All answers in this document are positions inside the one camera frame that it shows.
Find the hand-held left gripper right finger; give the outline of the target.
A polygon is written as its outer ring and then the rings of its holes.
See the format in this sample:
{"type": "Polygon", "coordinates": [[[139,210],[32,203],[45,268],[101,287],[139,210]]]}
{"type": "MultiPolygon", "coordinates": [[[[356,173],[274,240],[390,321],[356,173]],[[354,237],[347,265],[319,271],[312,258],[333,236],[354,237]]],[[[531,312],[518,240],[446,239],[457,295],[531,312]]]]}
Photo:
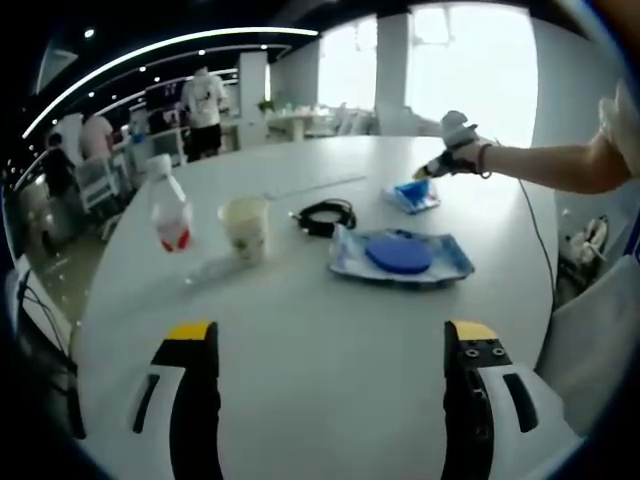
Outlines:
{"type": "Polygon", "coordinates": [[[486,325],[444,326],[446,479],[547,479],[581,444],[564,404],[486,325]]]}

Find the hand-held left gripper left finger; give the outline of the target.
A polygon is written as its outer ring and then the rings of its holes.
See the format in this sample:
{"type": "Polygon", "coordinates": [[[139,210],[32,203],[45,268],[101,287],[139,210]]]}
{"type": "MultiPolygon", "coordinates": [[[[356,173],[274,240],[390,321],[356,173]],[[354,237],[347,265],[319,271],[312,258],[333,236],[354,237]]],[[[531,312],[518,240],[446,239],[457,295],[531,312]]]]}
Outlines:
{"type": "Polygon", "coordinates": [[[179,325],[119,387],[113,404],[117,479],[221,479],[218,325],[179,325]]]}

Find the person's right hand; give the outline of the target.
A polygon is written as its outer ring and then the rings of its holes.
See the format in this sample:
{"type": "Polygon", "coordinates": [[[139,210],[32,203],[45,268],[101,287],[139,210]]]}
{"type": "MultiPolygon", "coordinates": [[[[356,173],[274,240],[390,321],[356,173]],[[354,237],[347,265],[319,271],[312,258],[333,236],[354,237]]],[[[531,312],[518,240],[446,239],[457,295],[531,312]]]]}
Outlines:
{"type": "Polygon", "coordinates": [[[454,172],[481,175],[484,173],[481,159],[483,144],[479,141],[468,143],[452,151],[454,172]]]}

